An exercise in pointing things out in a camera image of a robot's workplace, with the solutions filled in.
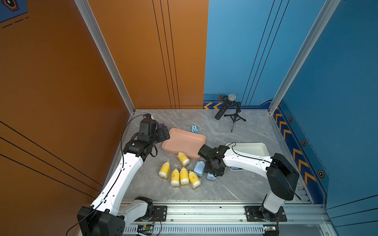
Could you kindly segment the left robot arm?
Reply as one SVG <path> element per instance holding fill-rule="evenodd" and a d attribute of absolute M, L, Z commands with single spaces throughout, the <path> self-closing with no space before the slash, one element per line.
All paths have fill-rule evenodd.
<path fill-rule="evenodd" d="M 121 145 L 121 160 L 112 177 L 91 203 L 77 214 L 78 225 L 84 236 L 121 236 L 126 226 L 136 220 L 153 218 L 153 201 L 137 197 L 120 209 L 123 197 L 147 156 L 158 153 L 156 144 L 170 138 L 165 125 L 160 126 L 151 114 L 144 114 L 139 131 L 125 145 Z"/>

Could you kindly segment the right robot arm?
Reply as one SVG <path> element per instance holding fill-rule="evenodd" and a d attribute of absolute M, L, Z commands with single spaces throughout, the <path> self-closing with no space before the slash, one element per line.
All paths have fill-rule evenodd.
<path fill-rule="evenodd" d="M 295 188 L 299 173 L 282 154 L 261 156 L 247 153 L 248 145 L 249 143 L 230 143 L 217 148 L 203 145 L 198 155 L 206 160 L 205 172 L 215 177 L 223 176 L 226 167 L 235 167 L 268 179 L 269 193 L 258 210 L 246 209 L 247 220 L 284 222 L 282 205 L 297 196 Z"/>

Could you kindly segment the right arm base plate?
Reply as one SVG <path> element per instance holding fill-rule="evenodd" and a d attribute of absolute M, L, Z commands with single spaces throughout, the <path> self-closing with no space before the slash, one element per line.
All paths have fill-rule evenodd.
<path fill-rule="evenodd" d="M 277 213 L 271 213 L 262 206 L 245 206 L 244 210 L 248 222 L 287 222 L 282 206 Z"/>

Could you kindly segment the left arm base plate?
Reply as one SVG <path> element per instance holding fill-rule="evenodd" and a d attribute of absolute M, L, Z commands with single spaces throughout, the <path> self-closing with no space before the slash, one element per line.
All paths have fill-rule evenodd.
<path fill-rule="evenodd" d="M 137 219 L 136 221 L 151 221 L 152 222 L 152 221 L 155 221 L 155 218 L 156 218 L 160 220 L 161 222 L 165 222 L 166 217 L 167 217 L 167 209 L 168 209 L 167 206 L 154 205 L 151 214 L 148 213 L 146 216 L 143 216 Z"/>

